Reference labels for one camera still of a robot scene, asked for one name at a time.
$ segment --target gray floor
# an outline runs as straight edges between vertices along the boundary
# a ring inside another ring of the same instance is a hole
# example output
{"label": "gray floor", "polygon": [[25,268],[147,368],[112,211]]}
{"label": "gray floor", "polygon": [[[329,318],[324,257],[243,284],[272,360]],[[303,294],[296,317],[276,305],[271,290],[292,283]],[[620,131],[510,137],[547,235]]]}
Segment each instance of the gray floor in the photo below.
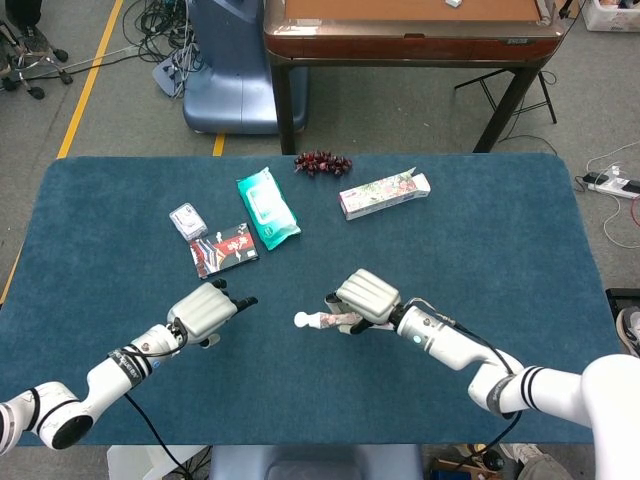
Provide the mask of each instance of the gray floor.
{"label": "gray floor", "polygon": [[[125,8],[132,0],[125,1]],[[67,49],[71,61],[93,56],[112,3],[99,0],[45,2],[42,30]],[[4,16],[0,6],[0,17]],[[109,51],[126,46],[118,24]],[[558,77],[550,87],[559,118],[552,125],[544,109],[523,114],[514,134],[543,136],[558,150],[573,175],[587,159],[640,139],[640,36],[587,32],[578,21],[548,69]],[[104,67],[75,137],[71,155],[210,155],[213,136],[190,131],[180,101],[156,88],[151,66],[138,60]],[[454,95],[452,87],[477,71],[427,69],[323,68],[312,72],[310,120],[301,149],[358,152],[469,152],[490,107],[479,86]],[[47,97],[0,92],[0,286],[24,238],[44,170],[54,161],[80,96],[86,74],[71,86],[41,82]],[[506,76],[490,82],[499,94]],[[540,98],[536,85],[527,103]],[[548,151],[535,139],[515,139],[496,151]],[[228,137],[225,155],[278,153],[275,137]],[[603,159],[614,160],[640,177],[640,146]],[[602,223],[615,202],[577,194],[593,254],[605,287],[640,286],[637,252],[613,245]],[[640,244],[628,203],[610,224],[620,242]],[[575,476],[594,478],[591,446],[546,446]],[[107,478],[105,449],[78,447],[62,454],[19,448],[0,458],[0,478]]]}

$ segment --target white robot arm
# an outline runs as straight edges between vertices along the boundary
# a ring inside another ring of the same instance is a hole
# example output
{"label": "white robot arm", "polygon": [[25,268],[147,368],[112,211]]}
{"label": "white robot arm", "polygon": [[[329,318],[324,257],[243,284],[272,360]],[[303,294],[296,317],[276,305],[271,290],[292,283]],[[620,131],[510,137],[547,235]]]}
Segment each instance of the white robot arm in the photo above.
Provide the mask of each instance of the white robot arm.
{"label": "white robot arm", "polygon": [[[424,300],[412,299],[403,305],[398,290],[363,269],[325,301],[332,313],[354,311],[363,317],[348,333],[390,322],[398,335],[453,370],[479,363],[468,393],[485,410],[508,416],[534,409],[592,428],[597,480],[637,476],[640,359],[609,355],[595,360],[582,375],[524,368],[510,355],[473,340],[471,332]],[[416,302],[424,302],[432,314],[412,305]]]}
{"label": "white robot arm", "polygon": [[220,290],[225,287],[224,280],[201,285],[169,310],[166,325],[155,325],[110,352],[87,374],[89,394],[82,402],[62,383],[48,382],[0,403],[0,455],[18,443],[23,431],[56,450],[74,445],[107,408],[183,347],[217,343],[216,330],[257,303],[254,297],[231,300]]}

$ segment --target red grapes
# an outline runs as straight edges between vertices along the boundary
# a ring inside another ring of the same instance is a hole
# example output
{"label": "red grapes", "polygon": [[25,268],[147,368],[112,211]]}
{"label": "red grapes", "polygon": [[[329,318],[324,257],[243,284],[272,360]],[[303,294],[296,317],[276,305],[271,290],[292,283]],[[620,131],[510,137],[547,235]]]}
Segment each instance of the red grapes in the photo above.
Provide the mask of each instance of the red grapes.
{"label": "red grapes", "polygon": [[293,163],[296,167],[296,172],[304,170],[310,177],[313,177],[316,172],[333,173],[336,176],[340,176],[348,172],[353,164],[346,157],[338,157],[331,155],[331,152],[321,152],[320,150],[301,153]]}

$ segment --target brown table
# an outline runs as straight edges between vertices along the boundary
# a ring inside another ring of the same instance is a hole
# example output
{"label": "brown table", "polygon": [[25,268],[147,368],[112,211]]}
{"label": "brown table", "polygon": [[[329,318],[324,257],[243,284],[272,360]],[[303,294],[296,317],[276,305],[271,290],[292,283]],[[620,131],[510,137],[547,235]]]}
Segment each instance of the brown table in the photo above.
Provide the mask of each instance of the brown table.
{"label": "brown table", "polygon": [[474,152],[488,152],[564,35],[553,0],[266,0],[283,154],[296,151],[297,66],[504,68],[514,74]]}

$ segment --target yellow floor line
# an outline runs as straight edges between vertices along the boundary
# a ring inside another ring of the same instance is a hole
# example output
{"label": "yellow floor line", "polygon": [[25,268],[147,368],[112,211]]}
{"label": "yellow floor line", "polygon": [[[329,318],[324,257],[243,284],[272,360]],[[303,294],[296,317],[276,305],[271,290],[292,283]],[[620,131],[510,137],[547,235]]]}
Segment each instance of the yellow floor line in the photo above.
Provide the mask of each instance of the yellow floor line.
{"label": "yellow floor line", "polygon": [[22,246],[20,246],[20,250],[18,251],[16,260],[15,262],[13,262],[13,267],[11,267],[11,272],[9,272],[9,278],[7,278],[7,283],[4,284],[4,290],[2,291],[2,296],[0,297],[0,305],[4,303],[5,299],[7,298],[7,293],[9,293],[9,286],[11,285],[11,280],[13,280],[13,274],[16,273],[16,267],[18,266],[20,253],[22,253]]}
{"label": "yellow floor line", "polygon": [[60,150],[58,151],[58,158],[65,158],[69,154],[69,150],[71,150],[73,138],[76,135],[78,125],[80,124],[80,120],[82,119],[82,115],[84,114],[84,109],[87,106],[87,102],[89,101],[91,90],[93,89],[93,85],[96,82],[96,78],[98,77],[98,70],[100,69],[97,68],[97,66],[102,65],[101,57],[107,51],[107,46],[109,45],[109,40],[111,39],[111,34],[113,33],[113,27],[116,24],[118,14],[120,13],[120,9],[122,8],[122,1],[123,0],[115,0],[113,4],[111,14],[109,15],[109,20],[107,20],[107,25],[104,28],[102,39],[100,40],[98,50],[96,51],[97,58],[92,63],[92,66],[94,68],[89,70],[87,80],[86,82],[84,82],[84,88],[82,89],[82,93],[80,94],[80,99],[78,100],[76,109],[73,112],[73,116],[71,117],[71,122],[69,122],[69,126],[67,127],[67,133],[64,136],[64,140],[62,140]]}
{"label": "yellow floor line", "polygon": [[221,157],[222,152],[224,152],[224,133],[218,133],[216,135],[216,141],[213,142],[213,156]]}

